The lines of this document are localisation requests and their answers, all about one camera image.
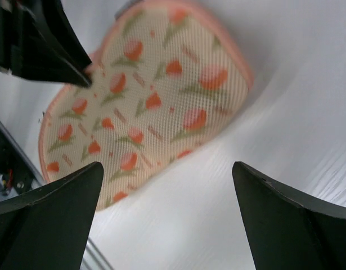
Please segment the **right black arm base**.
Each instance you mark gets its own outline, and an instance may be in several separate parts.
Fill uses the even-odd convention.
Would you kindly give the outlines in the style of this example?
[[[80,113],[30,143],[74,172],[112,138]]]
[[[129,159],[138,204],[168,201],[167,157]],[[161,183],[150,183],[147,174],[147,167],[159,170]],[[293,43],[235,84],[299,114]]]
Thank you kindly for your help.
[[[34,174],[0,130],[0,202],[32,189]]]

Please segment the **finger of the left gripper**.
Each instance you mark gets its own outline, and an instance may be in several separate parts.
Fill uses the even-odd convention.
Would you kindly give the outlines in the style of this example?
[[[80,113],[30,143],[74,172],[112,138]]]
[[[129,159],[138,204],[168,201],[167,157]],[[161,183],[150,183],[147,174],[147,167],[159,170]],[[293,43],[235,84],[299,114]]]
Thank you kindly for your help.
[[[61,1],[0,1],[0,72],[88,88],[91,63]]]

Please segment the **pink floral laundry bag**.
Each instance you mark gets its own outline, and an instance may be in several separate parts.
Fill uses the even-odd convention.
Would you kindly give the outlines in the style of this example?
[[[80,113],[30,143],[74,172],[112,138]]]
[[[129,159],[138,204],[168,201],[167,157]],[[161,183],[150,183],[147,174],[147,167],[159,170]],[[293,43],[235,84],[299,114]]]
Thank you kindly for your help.
[[[253,76],[228,31],[192,1],[142,1],[93,55],[92,85],[65,85],[39,135],[50,183],[92,162],[104,168],[102,210],[216,137]]]

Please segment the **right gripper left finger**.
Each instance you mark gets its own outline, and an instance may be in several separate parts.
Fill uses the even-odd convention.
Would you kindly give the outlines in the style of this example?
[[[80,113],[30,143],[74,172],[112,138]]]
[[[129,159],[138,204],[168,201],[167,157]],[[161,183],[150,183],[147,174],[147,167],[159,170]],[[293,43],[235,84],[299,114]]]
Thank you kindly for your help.
[[[94,162],[0,202],[0,269],[79,269],[104,169]]]

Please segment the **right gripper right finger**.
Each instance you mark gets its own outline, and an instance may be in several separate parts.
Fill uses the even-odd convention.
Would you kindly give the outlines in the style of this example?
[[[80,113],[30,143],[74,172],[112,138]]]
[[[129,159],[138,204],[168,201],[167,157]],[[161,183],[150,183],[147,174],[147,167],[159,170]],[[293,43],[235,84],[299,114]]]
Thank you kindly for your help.
[[[256,269],[346,269],[346,207],[241,161],[232,177]]]

